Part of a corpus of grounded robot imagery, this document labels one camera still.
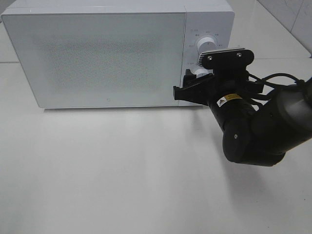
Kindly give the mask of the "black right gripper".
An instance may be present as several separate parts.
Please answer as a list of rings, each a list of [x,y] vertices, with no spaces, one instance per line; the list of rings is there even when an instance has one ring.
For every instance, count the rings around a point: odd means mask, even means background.
[[[208,105],[220,127],[247,127],[256,113],[252,98],[263,85],[249,81],[249,73],[205,74],[197,77],[187,69],[182,87],[173,87],[174,100]]]

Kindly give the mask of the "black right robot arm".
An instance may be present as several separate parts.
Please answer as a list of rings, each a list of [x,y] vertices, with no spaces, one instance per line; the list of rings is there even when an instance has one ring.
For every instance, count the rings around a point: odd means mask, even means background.
[[[175,100],[206,105],[223,133],[230,162],[273,166],[312,137],[312,82],[270,83],[247,71],[215,71],[174,87]]]

